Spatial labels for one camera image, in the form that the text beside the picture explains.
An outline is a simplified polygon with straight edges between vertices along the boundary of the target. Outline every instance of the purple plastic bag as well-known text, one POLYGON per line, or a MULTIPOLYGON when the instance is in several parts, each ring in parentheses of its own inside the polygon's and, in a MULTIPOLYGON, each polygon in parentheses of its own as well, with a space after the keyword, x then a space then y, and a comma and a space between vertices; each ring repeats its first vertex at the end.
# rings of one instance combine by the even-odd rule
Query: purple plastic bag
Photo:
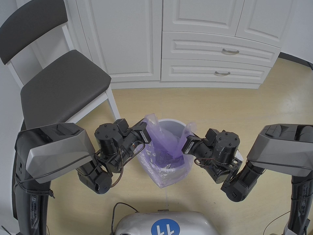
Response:
POLYGON ((161 128, 155 114, 146 115, 143 122, 147 123, 147 131, 151 143, 137 157, 144 170, 160 188, 170 186, 187 176, 194 161, 193 155, 182 153, 187 136, 193 135, 196 124, 189 123, 176 137, 170 131, 161 128))

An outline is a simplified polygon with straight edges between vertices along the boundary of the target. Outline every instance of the gray upholstered backrest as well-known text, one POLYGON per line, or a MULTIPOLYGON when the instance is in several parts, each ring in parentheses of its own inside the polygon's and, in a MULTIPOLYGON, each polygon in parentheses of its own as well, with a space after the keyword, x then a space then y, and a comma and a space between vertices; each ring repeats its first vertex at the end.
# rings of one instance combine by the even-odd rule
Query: gray upholstered backrest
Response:
POLYGON ((4 64, 31 42, 67 22, 63 0, 31 0, 0 27, 0 58, 4 64))

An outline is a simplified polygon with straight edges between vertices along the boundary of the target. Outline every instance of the drawer handle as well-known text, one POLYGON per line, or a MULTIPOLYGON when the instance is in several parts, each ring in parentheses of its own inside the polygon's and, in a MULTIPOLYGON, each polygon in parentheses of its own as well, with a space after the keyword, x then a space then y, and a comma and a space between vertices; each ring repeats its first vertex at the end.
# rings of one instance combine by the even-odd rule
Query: drawer handle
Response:
POLYGON ((227 75, 230 75, 230 71, 229 72, 227 72, 227 73, 219 73, 219 72, 215 72, 215 74, 217 74, 217 75, 223 75, 223 76, 227 76, 227 75))
POLYGON ((233 54, 238 54, 238 53, 239 53, 239 50, 237 50, 237 51, 232 51, 232 50, 223 49, 222 51, 223 51, 223 52, 227 52, 227 53, 233 53, 233 54))

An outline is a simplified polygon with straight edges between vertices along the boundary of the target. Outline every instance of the chair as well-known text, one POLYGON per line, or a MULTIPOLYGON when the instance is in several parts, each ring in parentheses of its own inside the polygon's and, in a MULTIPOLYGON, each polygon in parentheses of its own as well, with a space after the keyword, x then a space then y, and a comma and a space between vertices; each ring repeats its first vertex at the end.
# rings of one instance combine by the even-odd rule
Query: chair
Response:
POLYGON ((63 0, 32 0, 15 11, 0 27, 0 58, 21 87, 27 129, 60 122, 78 122, 105 100, 114 118, 120 118, 111 77, 74 49, 66 26, 63 0), (23 85, 11 59, 23 48, 61 25, 69 52, 53 61, 23 85))

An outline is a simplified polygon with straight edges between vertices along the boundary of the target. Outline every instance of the drawer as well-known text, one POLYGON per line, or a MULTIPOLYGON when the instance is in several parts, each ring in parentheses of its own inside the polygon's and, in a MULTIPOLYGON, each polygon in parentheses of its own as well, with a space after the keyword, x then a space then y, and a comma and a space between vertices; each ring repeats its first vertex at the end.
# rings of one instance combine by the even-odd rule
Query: drawer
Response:
POLYGON ((271 68, 225 61, 162 59, 162 81, 263 83, 271 68))
POLYGON ((279 53, 278 47, 239 37, 173 31, 163 31, 162 35, 163 59, 216 60, 272 67, 279 53))

